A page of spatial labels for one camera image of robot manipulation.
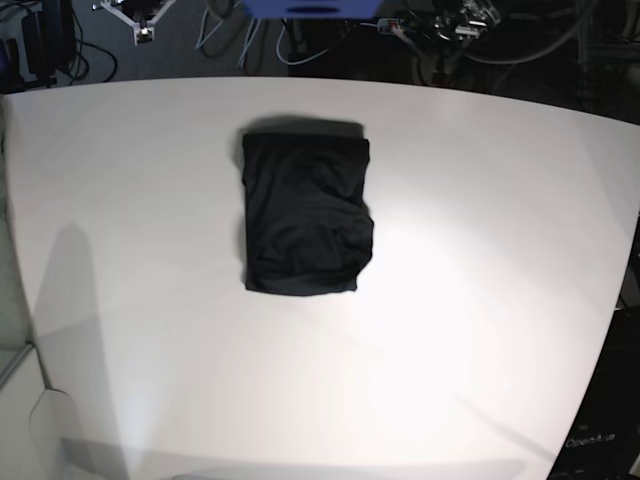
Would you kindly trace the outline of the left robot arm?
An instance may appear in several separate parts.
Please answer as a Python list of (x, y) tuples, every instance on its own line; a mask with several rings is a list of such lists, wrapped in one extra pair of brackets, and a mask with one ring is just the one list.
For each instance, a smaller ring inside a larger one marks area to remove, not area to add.
[(504, 1), (427, 1), (413, 11), (415, 23), (435, 42), (466, 47), (498, 26), (504, 17)]

